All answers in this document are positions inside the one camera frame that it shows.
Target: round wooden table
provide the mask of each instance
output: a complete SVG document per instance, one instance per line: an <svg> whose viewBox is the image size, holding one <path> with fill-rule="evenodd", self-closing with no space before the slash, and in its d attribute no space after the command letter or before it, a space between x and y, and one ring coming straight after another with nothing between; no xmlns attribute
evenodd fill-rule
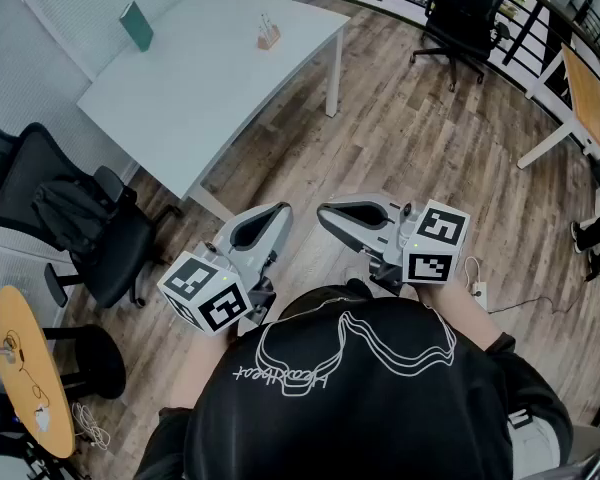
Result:
<svg viewBox="0 0 600 480"><path fill-rule="evenodd" d="M5 346L15 362L0 355L0 377L16 415L45 450L69 457L75 433L62 380L29 304L13 286L0 290L0 348Z"/></svg>

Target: white cable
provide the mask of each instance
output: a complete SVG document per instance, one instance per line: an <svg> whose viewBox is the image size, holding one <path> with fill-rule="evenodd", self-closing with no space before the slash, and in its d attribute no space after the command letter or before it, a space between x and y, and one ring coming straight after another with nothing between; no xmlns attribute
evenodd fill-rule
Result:
<svg viewBox="0 0 600 480"><path fill-rule="evenodd" d="M71 414L80 427L82 427L82 432L76 435L87 434L93 439L93 442L98 448L106 451L111 442L111 436L109 435L109 432L98 426L98 422L91 414L89 408L86 405L74 402L71 404Z"/></svg>
<svg viewBox="0 0 600 480"><path fill-rule="evenodd" d="M467 259L464 260L464 273L467 276L467 285L465 286L465 288L469 288L470 284L469 271L467 270L467 262L469 260L473 260L476 262L476 267L478 267L478 282L480 282L480 263L478 263L478 260L475 258L475 256L468 256Z"/></svg>

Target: wooden floor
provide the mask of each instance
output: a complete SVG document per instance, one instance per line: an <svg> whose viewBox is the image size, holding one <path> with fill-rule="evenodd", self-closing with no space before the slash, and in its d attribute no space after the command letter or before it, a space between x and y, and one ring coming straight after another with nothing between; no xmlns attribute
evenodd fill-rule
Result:
<svg viewBox="0 0 600 480"><path fill-rule="evenodd" d="M383 192L398 203L434 198L468 212L465 254L480 261L490 308L546 295L566 309L580 290L586 261L573 253L568 224L593 211L593 182L578 148L565 141L519 170L522 154L557 127L519 90L493 72L477 85L458 66L460 80L450 93L445 60L409 63L410 51L420 47L418 29L337 0L312 3L352 18L337 115L324 114L326 64L319 57L263 110L205 182L235 213L265 202L291 203L295 225L271 271L278 293L274 313L311 288L366 275L365 259L319 227L315 213L331 196L355 192ZM133 185L150 216L176 202L144 172ZM186 217L160 231L165 259L219 229L220 222L196 203L183 208ZM108 451L83 444L76 457L94 479L132 477L195 336L155 288L164 270L148 272L142 310L126 300L96 310L87 292L77 290L66 313L64 325L95 322L107 329L127 367L120 399L86 400L111 434ZM461 267L457 275L464 279ZM568 314L552 314L542 300L495 318L573 419L588 421L600 402L600 279L587 285ZM63 359L70 353L58 346L56 355L70 371Z"/></svg>

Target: black office chair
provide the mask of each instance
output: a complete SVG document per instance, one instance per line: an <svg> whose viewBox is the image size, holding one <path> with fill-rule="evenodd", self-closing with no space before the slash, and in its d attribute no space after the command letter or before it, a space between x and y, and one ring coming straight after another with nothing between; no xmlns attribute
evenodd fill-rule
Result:
<svg viewBox="0 0 600 480"><path fill-rule="evenodd" d="M411 54L411 62L417 55L446 55L451 67L449 90L455 91L456 60L461 60L478 74L478 83L484 73L467 57L486 61L501 39L509 39L509 29L502 22L495 24L495 17L504 0L427 0L426 31L434 39L447 46L418 50Z"/></svg>
<svg viewBox="0 0 600 480"><path fill-rule="evenodd" d="M135 205L136 193L113 171L100 167L93 177L88 176L71 163L41 124L30 124L19 137L0 130L0 226L64 250L32 207L40 183L56 179L79 180L99 188L117 207L117 213L104 229L95 263L82 263L72 256L78 275L62 277L47 264L45 280L54 300L64 306L67 295L63 287L84 283L102 307L111 307L126 291L134 304L143 307L144 300L136 297L136 277L146 261L157 258L154 241L158 224L169 213L181 216L180 209L166 206L152 221Z"/></svg>

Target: person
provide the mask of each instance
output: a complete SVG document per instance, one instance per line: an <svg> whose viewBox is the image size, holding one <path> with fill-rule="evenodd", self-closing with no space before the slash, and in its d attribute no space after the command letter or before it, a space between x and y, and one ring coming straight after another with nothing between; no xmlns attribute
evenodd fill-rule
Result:
<svg viewBox="0 0 600 480"><path fill-rule="evenodd" d="M194 340L135 479L493 480L564 464L569 416L514 339L458 281L416 291L373 298L350 280L231 343Z"/></svg>
<svg viewBox="0 0 600 480"><path fill-rule="evenodd" d="M585 229L582 229L577 222L573 221L571 223L571 238L573 239L573 248L577 254L587 251L587 259L589 260L587 281L591 281L600 275L600 253L595 254L591 249L600 243L600 217Z"/></svg>

